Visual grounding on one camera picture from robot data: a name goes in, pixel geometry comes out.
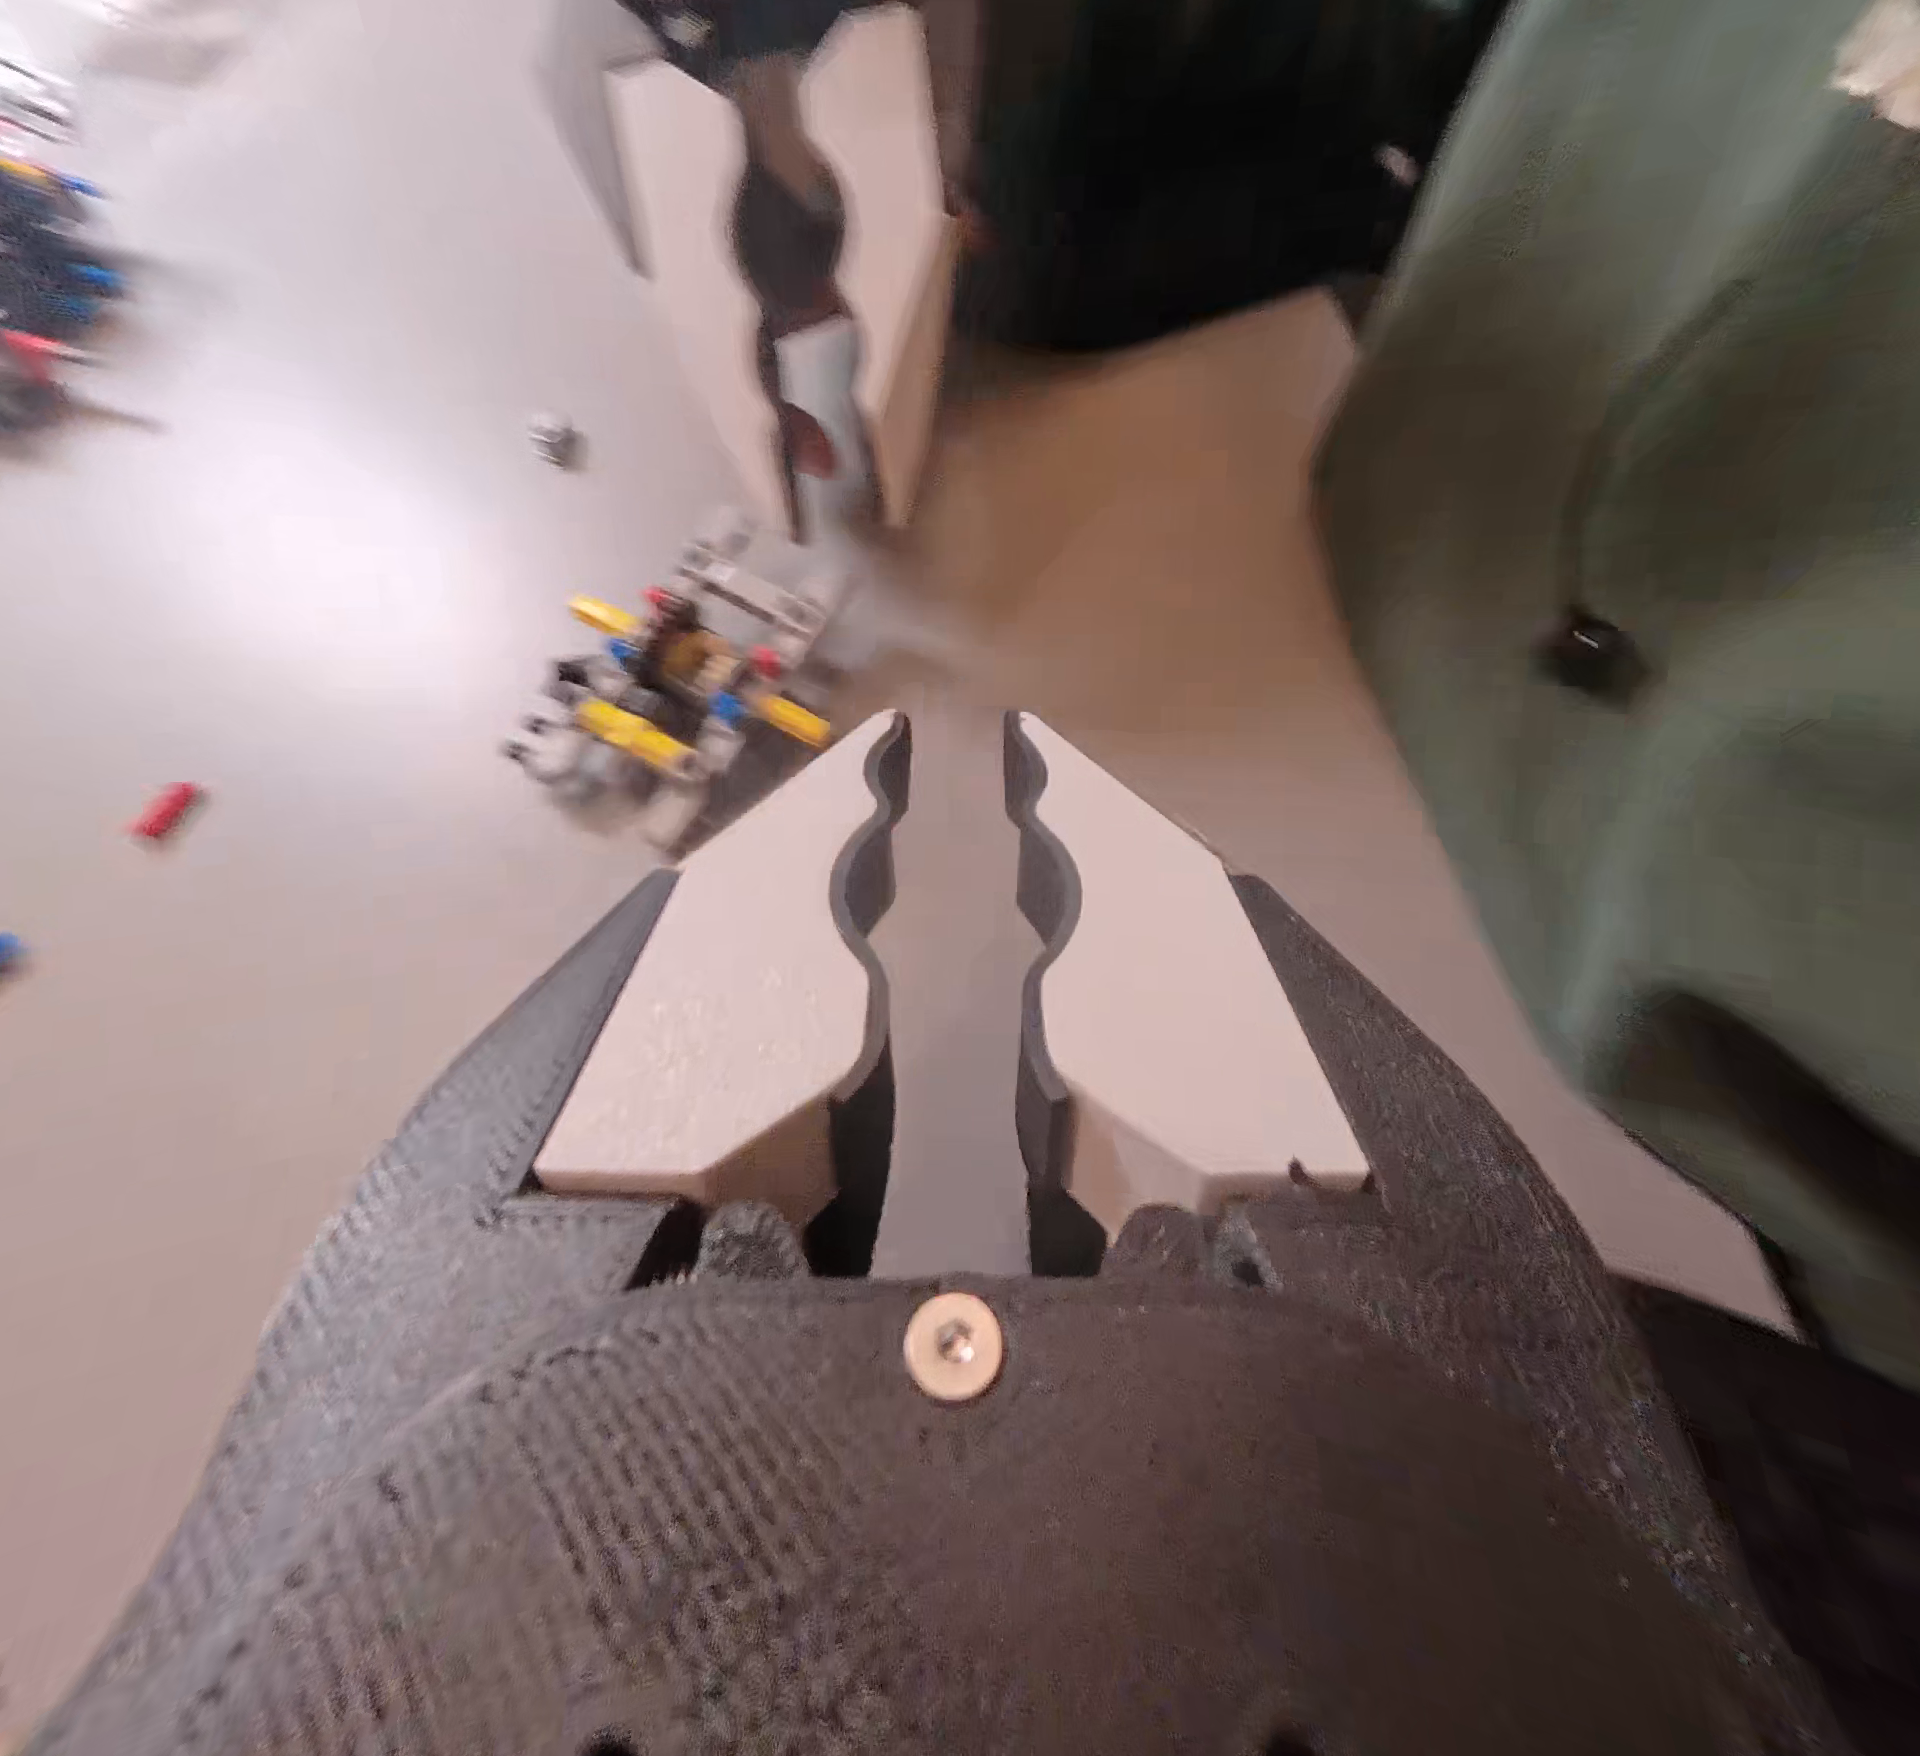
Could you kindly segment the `black lego car chassis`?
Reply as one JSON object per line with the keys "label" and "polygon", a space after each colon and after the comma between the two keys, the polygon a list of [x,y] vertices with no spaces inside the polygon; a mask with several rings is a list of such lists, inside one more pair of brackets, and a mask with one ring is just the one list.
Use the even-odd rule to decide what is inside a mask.
{"label": "black lego car chassis", "polygon": [[96,231],[106,196],[65,170],[4,154],[4,435],[48,426],[68,375],[96,365],[96,329],[129,274]]}

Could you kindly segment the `person's green sweatshirt torso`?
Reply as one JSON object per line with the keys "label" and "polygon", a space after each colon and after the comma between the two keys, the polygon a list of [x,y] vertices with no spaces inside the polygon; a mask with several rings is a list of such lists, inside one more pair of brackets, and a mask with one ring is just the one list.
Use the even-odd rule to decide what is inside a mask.
{"label": "person's green sweatshirt torso", "polygon": [[1511,0],[1312,483],[1539,1045],[1918,1387],[1918,0]]}

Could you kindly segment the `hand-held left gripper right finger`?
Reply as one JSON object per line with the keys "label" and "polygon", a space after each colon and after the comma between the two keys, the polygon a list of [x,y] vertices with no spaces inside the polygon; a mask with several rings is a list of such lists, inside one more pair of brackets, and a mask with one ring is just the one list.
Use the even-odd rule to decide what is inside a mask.
{"label": "hand-held left gripper right finger", "polygon": [[1288,1186],[1349,1196],[1368,1157],[1220,855],[1032,714],[1000,721],[1031,1213],[1211,1218]]}

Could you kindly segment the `small grey lego differential assembly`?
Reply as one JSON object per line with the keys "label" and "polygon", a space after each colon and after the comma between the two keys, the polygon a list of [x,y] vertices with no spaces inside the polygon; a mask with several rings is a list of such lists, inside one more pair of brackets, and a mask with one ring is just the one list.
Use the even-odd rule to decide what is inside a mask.
{"label": "small grey lego differential assembly", "polygon": [[823,755],[836,726],[810,693],[851,574],[775,580],[752,549],[755,528],[722,512],[633,607],[570,598],[595,646],[544,669],[498,755],[575,806],[628,785],[647,842],[670,860],[715,818],[750,747]]}

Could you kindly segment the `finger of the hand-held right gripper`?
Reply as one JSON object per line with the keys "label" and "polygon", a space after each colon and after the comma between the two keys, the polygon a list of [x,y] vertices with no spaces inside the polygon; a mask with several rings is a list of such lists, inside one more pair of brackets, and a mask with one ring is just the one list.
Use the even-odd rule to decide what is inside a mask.
{"label": "finger of the hand-held right gripper", "polygon": [[612,140],[641,268],[734,486],[755,522],[793,544],[795,495],[777,404],[760,376],[760,303],[736,251],[746,130],[736,104],[680,67],[606,76]]}
{"label": "finger of the hand-held right gripper", "polygon": [[847,416],[882,524],[905,528],[934,431],[956,268],[914,10],[858,10],[827,28],[812,55],[812,148],[842,203]]}

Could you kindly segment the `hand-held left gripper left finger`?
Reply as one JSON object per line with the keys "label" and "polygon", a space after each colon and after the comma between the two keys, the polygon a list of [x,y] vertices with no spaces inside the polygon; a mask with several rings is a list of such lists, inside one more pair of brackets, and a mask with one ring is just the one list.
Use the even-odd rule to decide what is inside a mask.
{"label": "hand-held left gripper left finger", "polygon": [[810,1226],[853,1189],[831,1120],[885,1049],[871,934],[905,785],[910,716],[882,709],[679,864],[530,1157],[538,1194]]}

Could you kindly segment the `person's right forearm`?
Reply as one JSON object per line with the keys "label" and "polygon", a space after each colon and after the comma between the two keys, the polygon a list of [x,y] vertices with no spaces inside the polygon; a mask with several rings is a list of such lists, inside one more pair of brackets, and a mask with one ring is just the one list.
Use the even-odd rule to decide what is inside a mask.
{"label": "person's right forearm", "polygon": [[1385,270],[1511,0],[980,0],[956,323],[1109,350]]}

